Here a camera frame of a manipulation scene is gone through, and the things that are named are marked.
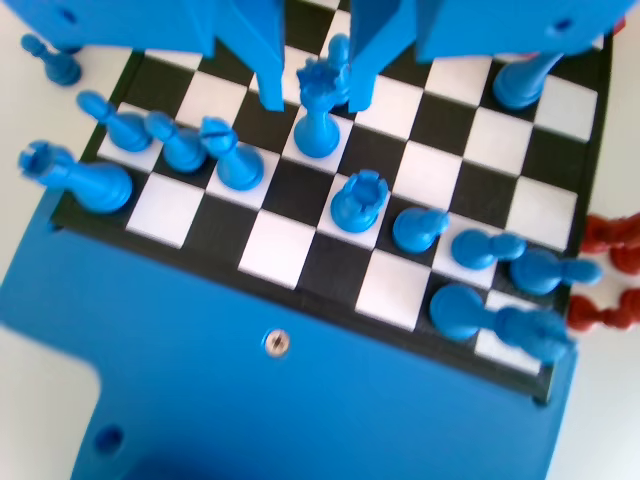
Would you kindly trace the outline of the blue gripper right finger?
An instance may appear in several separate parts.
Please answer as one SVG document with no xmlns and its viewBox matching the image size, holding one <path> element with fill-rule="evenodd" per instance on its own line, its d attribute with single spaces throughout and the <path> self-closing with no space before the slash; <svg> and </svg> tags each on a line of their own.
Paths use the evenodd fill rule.
<svg viewBox="0 0 640 480">
<path fill-rule="evenodd" d="M 416 2 L 352 0 L 350 2 L 350 113 L 372 103 L 377 75 L 416 38 Z"/>
</svg>

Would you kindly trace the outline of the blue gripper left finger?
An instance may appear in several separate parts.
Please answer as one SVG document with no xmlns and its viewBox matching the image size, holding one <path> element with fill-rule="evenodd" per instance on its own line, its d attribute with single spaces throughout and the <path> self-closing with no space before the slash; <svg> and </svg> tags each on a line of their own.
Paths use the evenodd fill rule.
<svg viewBox="0 0 640 480">
<path fill-rule="evenodd" d="M 255 73 L 262 105 L 283 111 L 284 1 L 219 1 L 218 7 L 216 38 Z"/>
</svg>

